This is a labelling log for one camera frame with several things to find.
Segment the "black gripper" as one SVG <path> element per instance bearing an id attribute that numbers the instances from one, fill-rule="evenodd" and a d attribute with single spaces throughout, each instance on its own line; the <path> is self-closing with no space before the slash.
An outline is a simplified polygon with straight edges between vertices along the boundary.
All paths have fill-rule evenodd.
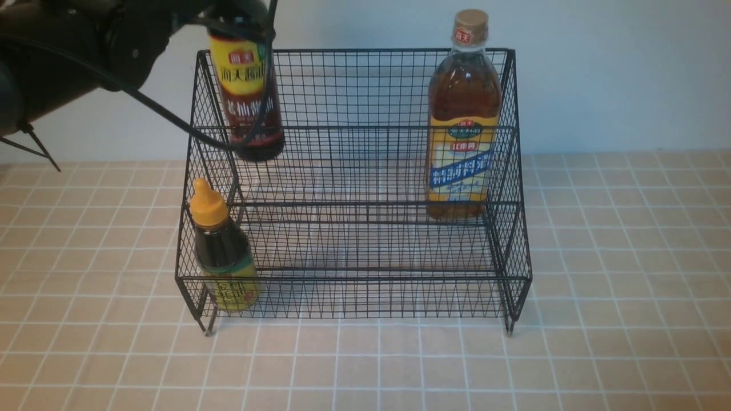
<path id="1" fill-rule="evenodd" d="M 210 34 L 245 40 L 274 36 L 269 8 L 263 1 L 167 1 L 174 26 L 206 27 Z"/>

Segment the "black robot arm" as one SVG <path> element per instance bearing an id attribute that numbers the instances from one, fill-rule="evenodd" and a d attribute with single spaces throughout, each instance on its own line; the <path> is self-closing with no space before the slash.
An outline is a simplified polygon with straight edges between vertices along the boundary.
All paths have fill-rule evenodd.
<path id="1" fill-rule="evenodd" d="M 103 88 L 194 135 L 139 90 L 170 39 L 198 25 L 271 51 L 276 1 L 2 2 L 2 135 Z"/>

